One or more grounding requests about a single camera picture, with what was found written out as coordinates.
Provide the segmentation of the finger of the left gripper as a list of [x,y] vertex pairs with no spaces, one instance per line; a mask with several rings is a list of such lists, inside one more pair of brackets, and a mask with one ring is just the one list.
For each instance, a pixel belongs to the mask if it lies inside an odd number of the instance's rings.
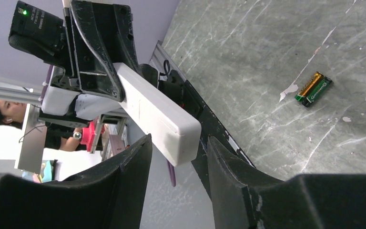
[[128,5],[105,3],[93,3],[92,7],[111,62],[122,62],[142,75],[134,44],[131,8]]
[[124,89],[97,27],[93,3],[91,1],[73,0],[70,2],[70,10],[79,35],[111,82],[111,85],[107,88],[102,87],[100,89],[100,94],[117,102],[122,102],[125,98]]

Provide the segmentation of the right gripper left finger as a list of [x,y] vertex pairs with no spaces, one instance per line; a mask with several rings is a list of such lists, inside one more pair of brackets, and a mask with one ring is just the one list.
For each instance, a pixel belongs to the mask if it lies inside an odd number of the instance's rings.
[[0,174],[0,229],[137,229],[152,137],[63,181],[34,183]]

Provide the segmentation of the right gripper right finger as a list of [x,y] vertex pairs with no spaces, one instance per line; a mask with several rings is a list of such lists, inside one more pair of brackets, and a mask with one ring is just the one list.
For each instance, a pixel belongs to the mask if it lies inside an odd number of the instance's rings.
[[218,229],[366,229],[366,174],[300,174],[282,181],[208,140]]

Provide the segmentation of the white remote control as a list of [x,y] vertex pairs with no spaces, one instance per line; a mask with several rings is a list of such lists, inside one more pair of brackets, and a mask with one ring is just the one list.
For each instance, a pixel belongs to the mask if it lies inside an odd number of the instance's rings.
[[197,157],[201,124],[124,63],[114,68],[125,92],[120,106],[165,158],[179,166]]

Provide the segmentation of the green AA battery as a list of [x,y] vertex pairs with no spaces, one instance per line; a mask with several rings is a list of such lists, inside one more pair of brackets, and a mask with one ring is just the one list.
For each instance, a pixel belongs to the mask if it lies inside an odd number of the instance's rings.
[[332,83],[333,81],[330,78],[324,76],[308,96],[301,102],[301,104],[305,107],[310,107],[311,104],[313,104]]

